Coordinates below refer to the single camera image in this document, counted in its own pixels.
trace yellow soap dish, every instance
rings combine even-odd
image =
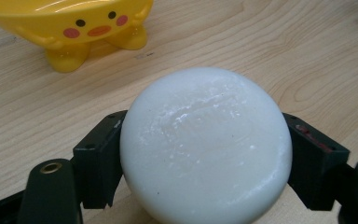
[[[90,42],[140,49],[153,0],[0,0],[0,27],[41,46],[58,72],[76,70]]]

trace black clamp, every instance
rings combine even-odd
[[[81,224],[81,203],[88,209],[111,206],[122,177],[119,137],[126,113],[104,118],[77,144],[70,161],[37,165],[25,191],[0,201],[0,224]],[[293,145],[290,187],[310,210],[330,211],[338,201],[338,223],[358,224],[358,163],[350,167],[345,147],[305,121],[283,115]]]

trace light wood desk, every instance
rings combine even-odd
[[[191,66],[218,66],[263,87],[351,150],[358,162],[358,0],[155,0],[145,48],[93,45],[86,63],[54,72],[41,48],[0,29],[0,199],[25,187],[41,161],[72,148],[104,116],[128,109],[150,82]],[[287,187],[256,223],[337,223]],[[114,206],[86,223],[157,223],[120,183]]]

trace white soap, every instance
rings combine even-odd
[[[290,174],[290,134],[253,81],[210,67],[160,78],[124,120],[126,181],[161,223],[249,223],[279,198]]]

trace screw hole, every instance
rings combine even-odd
[[[40,169],[40,173],[47,175],[47,174],[52,174],[58,170],[60,170],[62,167],[62,164],[58,163],[58,162],[52,162],[49,163],[45,166],[42,167],[42,169]]]

